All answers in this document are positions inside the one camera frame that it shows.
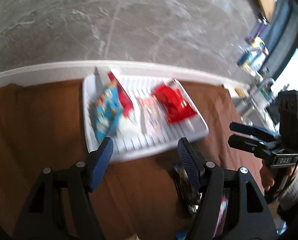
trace brown tablecloth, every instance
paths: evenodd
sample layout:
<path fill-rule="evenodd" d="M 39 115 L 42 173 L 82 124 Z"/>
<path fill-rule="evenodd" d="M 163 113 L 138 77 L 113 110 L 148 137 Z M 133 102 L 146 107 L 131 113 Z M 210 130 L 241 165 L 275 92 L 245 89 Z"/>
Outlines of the brown tablecloth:
<path fill-rule="evenodd" d="M 261 161 L 229 148 L 229 124 L 240 121 L 227 90 L 182 82 L 198 107 L 209 135 L 197 142 L 207 160 L 236 170 L 247 167 L 258 185 Z M 44 167 L 68 168 L 86 151 L 81 99 L 82 81 L 22 88 L 0 88 L 0 224 L 11 234 L 22 204 Z M 186 228 L 169 171 L 177 151 L 110 165 L 91 202 L 107 239 L 137 233 L 142 240 L 174 239 Z M 74 234 L 68 196 L 64 194 L 68 230 Z"/>

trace marble floor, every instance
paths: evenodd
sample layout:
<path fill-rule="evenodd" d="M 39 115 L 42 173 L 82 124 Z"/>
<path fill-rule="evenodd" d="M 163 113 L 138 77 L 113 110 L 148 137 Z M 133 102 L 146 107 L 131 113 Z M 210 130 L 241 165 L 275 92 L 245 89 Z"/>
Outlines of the marble floor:
<path fill-rule="evenodd" d="M 0 72 L 110 59 L 250 82 L 236 61 L 255 22 L 250 0 L 0 0 Z"/>

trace red package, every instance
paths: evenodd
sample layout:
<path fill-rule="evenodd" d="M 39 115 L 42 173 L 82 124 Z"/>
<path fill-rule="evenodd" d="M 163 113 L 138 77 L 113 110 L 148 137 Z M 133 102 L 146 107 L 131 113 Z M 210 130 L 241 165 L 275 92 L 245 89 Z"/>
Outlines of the red package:
<path fill-rule="evenodd" d="M 119 81 L 116 79 L 116 77 L 113 75 L 112 72 L 108 73 L 108 77 L 110 78 L 111 81 L 115 80 L 118 88 L 118 97 L 121 105 L 123 106 L 123 116 L 124 117 L 129 117 L 129 112 L 130 110 L 133 110 L 133 104 L 128 96 L 128 94 L 125 92 Z"/>
<path fill-rule="evenodd" d="M 177 87 L 172 88 L 169 84 L 163 84 L 156 88 L 153 95 L 166 106 L 169 123 L 180 122 L 197 114 L 188 101 L 183 98 L 181 91 Z"/>

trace gray sleeve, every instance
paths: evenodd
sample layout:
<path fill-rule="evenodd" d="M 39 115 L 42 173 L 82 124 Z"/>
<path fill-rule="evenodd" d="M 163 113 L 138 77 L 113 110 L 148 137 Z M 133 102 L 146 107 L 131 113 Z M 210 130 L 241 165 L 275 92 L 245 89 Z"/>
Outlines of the gray sleeve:
<path fill-rule="evenodd" d="M 295 175 L 295 178 L 293 179 L 292 183 L 288 188 L 282 192 L 282 194 L 279 196 L 278 201 L 280 203 L 280 206 L 282 210 L 286 211 L 293 207 L 294 204 L 298 201 L 298 172 Z"/>

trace silver screw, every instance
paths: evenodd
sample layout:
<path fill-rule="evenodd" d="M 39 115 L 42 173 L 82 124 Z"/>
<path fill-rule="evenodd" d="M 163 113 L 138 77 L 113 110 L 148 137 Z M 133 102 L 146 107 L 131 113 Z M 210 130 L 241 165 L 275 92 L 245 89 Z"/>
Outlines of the silver screw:
<path fill-rule="evenodd" d="M 247 173 L 248 173 L 248 169 L 245 168 L 245 167 L 241 167 L 241 168 L 240 168 L 240 171 L 241 171 L 242 173 L 244 173 L 244 174 L 247 174 Z"/>
<path fill-rule="evenodd" d="M 43 169 L 44 174 L 48 174 L 48 173 L 50 173 L 50 171 L 51 171 L 51 168 L 49 168 L 49 167 L 46 167 Z"/>
<path fill-rule="evenodd" d="M 209 167 L 209 168 L 213 168 L 215 166 L 215 164 L 213 162 L 207 162 L 206 165 Z"/>
<path fill-rule="evenodd" d="M 84 161 L 79 161 L 79 162 L 76 163 L 76 166 L 78 168 L 82 168 L 84 165 L 85 165 L 85 162 Z"/>

